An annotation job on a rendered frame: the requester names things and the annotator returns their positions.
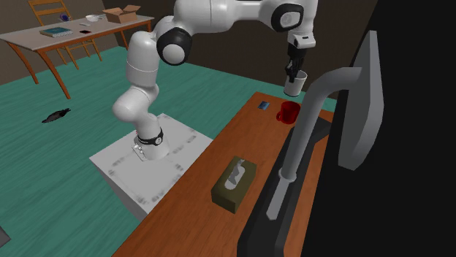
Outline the grey computer monitor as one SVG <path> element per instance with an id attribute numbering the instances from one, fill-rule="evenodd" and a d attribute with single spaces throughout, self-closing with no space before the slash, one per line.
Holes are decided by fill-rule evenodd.
<path id="1" fill-rule="evenodd" d="M 311 154 L 341 133 L 327 213 L 337 226 L 315 250 L 291 257 L 456 257 L 456 118 L 431 112 L 383 126 L 378 37 L 354 64 L 323 74 L 303 99 L 237 244 L 237 257 L 286 257 Z"/>

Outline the wooden table with grey top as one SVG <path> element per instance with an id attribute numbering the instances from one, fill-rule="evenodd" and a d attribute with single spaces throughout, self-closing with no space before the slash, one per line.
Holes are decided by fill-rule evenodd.
<path id="1" fill-rule="evenodd" d="M 26 66 L 28 72 L 30 73 L 33 81 L 38 84 L 39 81 L 34 70 L 31 67 L 31 64 L 28 62 L 27 58 L 21 52 L 20 48 L 24 48 L 30 50 L 32 52 L 37 53 L 41 59 L 45 62 L 49 70 L 52 72 L 53 76 L 55 77 L 56 81 L 58 82 L 60 88 L 64 92 L 64 95 L 67 99 L 71 99 L 69 92 L 61 79 L 58 71 L 56 70 L 55 65 L 52 63 L 50 58 L 47 55 L 47 52 L 51 50 L 56 50 L 60 47 L 66 47 L 68 45 L 74 45 L 79 42 L 83 42 L 90 39 L 95 39 L 103 36 L 107 36 L 109 34 L 114 34 L 120 32 L 121 34 L 123 31 L 136 28 L 139 26 L 147 26 L 147 30 L 151 31 L 151 21 L 153 20 L 152 17 L 144 16 L 144 15 L 137 15 L 137 19 L 134 21 L 130 21 L 128 23 L 111 23 L 106 20 L 97 21 L 92 23 L 88 26 L 89 33 L 84 34 L 80 33 L 83 30 L 83 26 L 80 25 L 85 18 L 80 18 L 77 20 L 72 20 L 69 22 L 62 22 L 57 24 L 51 24 L 47 26 L 39 26 L 36 28 L 28 28 L 21 31 L 14 31 L 5 34 L 0 34 L 0 39 L 5 41 L 19 56 L 21 61 Z M 68 28 L 73 31 L 72 34 L 63 36 L 63 37 L 49 37 L 40 34 L 41 30 L 46 28 L 53 28 L 53 27 L 63 27 Z"/>

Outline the black object on floor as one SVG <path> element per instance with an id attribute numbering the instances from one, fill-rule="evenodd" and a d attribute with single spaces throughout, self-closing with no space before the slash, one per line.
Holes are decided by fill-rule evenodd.
<path id="1" fill-rule="evenodd" d="M 52 114 L 48 115 L 48 117 L 46 119 L 44 119 L 42 122 L 43 123 L 49 123 L 49 122 L 55 121 L 55 120 L 57 120 L 59 118 L 64 117 L 70 111 L 71 111 L 70 108 L 66 108 L 66 109 L 63 109 L 63 110 L 55 111 Z"/>

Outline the wooden chair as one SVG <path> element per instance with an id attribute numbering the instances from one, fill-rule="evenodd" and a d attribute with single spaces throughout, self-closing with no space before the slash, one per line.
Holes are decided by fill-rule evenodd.
<path id="1" fill-rule="evenodd" d="M 72 20 L 72 16 L 70 15 L 69 10 L 67 9 L 63 0 L 28 0 L 28 5 L 30 6 L 32 12 L 34 13 L 35 17 L 37 18 L 41 26 L 45 25 L 45 23 L 42 21 L 42 16 L 47 15 L 59 15 L 61 21 Z M 99 60 L 102 61 L 99 49 L 93 39 L 79 42 L 75 45 L 60 47 L 56 51 L 58 55 L 61 57 L 64 64 L 67 65 L 67 61 L 65 60 L 61 52 L 62 50 L 65 50 L 68 56 L 70 57 L 72 63 L 75 65 L 75 68 L 79 69 L 79 66 L 77 65 L 77 62 L 72 54 L 72 51 L 78 48 L 83 48 L 86 52 L 86 55 L 90 57 L 91 54 L 88 51 L 89 45 L 94 47 L 95 52 L 99 57 Z"/>

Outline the grey robot stand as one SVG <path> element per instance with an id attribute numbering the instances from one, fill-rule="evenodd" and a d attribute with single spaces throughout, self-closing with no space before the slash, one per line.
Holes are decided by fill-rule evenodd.
<path id="1" fill-rule="evenodd" d="M 145 161 L 134 145 L 132 131 L 90 157 L 124 206 L 142 221 L 198 159 L 212 139 L 164 113 L 158 121 L 170 152 L 158 161 Z"/>

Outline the olive tissue box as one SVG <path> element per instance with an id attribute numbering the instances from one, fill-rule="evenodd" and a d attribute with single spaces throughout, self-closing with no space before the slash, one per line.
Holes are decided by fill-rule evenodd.
<path id="1" fill-rule="evenodd" d="M 234 156 L 211 188 L 214 204 L 235 214 L 256 176 L 257 165 Z"/>

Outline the red mug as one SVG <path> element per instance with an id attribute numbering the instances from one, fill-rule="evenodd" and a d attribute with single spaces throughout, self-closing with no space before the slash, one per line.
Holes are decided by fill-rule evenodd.
<path id="1" fill-rule="evenodd" d="M 293 101 L 285 101 L 281 104 L 281 109 L 276 115 L 276 120 L 285 124 L 292 124 L 297 120 L 300 105 Z"/>

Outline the brown wooden desk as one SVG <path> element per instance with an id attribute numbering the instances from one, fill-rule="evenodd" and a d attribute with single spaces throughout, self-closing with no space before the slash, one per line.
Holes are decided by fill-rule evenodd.
<path id="1" fill-rule="evenodd" d="M 269 102 L 266 110 L 258 108 Z M 112 257 L 235 257 L 237 243 L 289 134 L 278 122 L 283 99 L 256 92 Z M 235 214 L 210 190 L 234 156 L 256 164 Z"/>

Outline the white cup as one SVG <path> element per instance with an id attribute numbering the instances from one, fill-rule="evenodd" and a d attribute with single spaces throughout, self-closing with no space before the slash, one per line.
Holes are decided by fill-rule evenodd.
<path id="1" fill-rule="evenodd" d="M 284 93 L 287 96 L 291 96 L 291 97 L 299 96 L 307 78 L 308 78 L 308 75 L 303 70 L 300 70 L 297 73 L 297 76 L 293 79 L 293 81 L 291 81 L 290 77 L 287 76 L 286 82 L 284 85 Z"/>

